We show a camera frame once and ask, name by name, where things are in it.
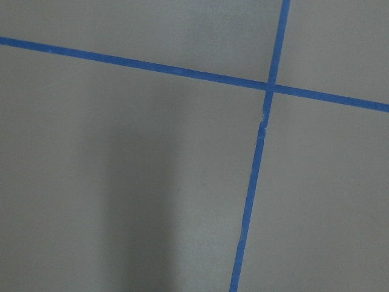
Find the blue tape line lengthwise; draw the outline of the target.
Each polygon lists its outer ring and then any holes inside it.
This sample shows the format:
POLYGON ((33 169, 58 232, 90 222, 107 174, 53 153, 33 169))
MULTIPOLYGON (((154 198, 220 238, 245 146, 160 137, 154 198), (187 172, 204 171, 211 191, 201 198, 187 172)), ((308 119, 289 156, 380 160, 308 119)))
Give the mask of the blue tape line lengthwise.
POLYGON ((281 52, 284 43, 284 36, 287 26, 287 19, 289 16, 291 2, 283 1, 281 5, 278 25, 277 25, 277 34, 275 37, 275 43, 272 53, 272 59, 270 63, 269 75, 267 79, 267 87, 265 90, 264 102, 263 102, 263 116, 262 121, 259 124, 258 134, 256 138, 255 151, 253 154, 252 169, 250 172, 249 184, 247 187, 246 200, 244 204, 243 217, 241 222, 241 232, 239 236, 239 241, 236 247, 235 260, 232 269, 232 275, 230 278, 229 291, 237 291, 239 286, 239 280, 241 275, 241 270, 243 267, 244 254, 246 249, 247 238, 249 234, 250 221, 252 216, 253 204, 255 200, 256 187, 258 182, 258 177, 260 175, 261 160, 263 156, 263 150, 266 139, 266 131, 270 116, 270 111, 272 107, 272 101, 274 92, 272 90, 273 85, 276 84, 278 77, 278 70, 281 59, 281 52))

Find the blue tape line crosswise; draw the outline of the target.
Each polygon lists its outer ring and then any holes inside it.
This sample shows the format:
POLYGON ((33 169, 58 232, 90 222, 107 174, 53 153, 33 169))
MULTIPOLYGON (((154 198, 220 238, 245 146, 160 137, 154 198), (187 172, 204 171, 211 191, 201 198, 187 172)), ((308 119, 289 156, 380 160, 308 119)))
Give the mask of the blue tape line crosswise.
POLYGON ((36 43, 32 41, 17 40, 14 38, 1 37, 1 45, 15 47, 20 49, 34 50, 38 52, 45 52, 48 54, 63 55, 72 58, 80 58, 84 60, 97 61, 101 63, 114 64, 117 66, 124 66, 129 68, 136 68, 146 71, 159 72, 164 74, 176 75, 180 77, 193 78, 204 80, 208 82, 222 83, 226 85, 239 86, 249 89, 270 90, 280 94, 290 96, 302 97, 312 100, 319 100, 323 102, 336 103, 340 105, 354 106, 369 110, 380 112, 388 112, 388 104, 374 102, 370 100, 357 99, 353 97, 340 96, 325 92, 311 91, 308 89, 294 88, 283 85, 271 85, 266 82, 259 82, 238 77, 231 77, 228 75, 214 74, 209 72, 196 71, 192 69, 185 69, 165 64, 150 63, 146 61, 139 61, 130 58, 116 57, 113 55, 99 54, 96 52, 88 52, 85 50, 71 49, 61 46, 53 46, 49 44, 36 43))

